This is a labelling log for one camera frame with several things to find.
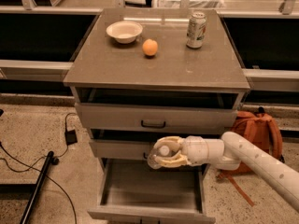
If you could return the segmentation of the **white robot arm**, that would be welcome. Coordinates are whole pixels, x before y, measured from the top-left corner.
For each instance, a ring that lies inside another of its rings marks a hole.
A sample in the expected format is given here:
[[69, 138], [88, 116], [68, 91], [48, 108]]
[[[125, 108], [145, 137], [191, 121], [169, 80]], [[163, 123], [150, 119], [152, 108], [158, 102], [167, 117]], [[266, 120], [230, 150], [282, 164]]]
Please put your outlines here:
[[148, 156], [148, 165], [153, 169], [211, 164], [233, 171], [241, 162], [299, 211], [299, 173], [237, 133], [226, 132], [220, 139], [163, 137], [154, 144]]

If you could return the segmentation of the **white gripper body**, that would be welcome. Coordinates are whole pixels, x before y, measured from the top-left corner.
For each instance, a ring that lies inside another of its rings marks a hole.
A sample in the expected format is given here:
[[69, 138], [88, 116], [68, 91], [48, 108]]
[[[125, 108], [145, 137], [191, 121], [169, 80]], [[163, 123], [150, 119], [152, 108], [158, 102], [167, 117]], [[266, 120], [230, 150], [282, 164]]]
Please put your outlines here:
[[187, 157], [187, 164], [198, 166], [207, 161], [207, 143], [200, 136], [188, 136], [183, 139], [181, 152]]

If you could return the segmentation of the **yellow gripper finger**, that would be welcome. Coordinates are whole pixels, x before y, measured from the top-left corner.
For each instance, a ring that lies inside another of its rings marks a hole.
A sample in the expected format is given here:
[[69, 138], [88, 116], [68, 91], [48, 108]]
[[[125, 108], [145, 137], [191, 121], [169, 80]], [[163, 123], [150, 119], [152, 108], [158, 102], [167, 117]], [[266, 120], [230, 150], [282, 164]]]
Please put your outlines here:
[[178, 168], [188, 164], [187, 156], [183, 155], [180, 151], [172, 157], [156, 156], [154, 160], [165, 168]]
[[181, 148], [181, 143], [183, 139], [179, 136], [167, 136], [159, 139], [153, 146], [155, 149], [160, 147], [167, 146], [172, 151], [179, 151]]

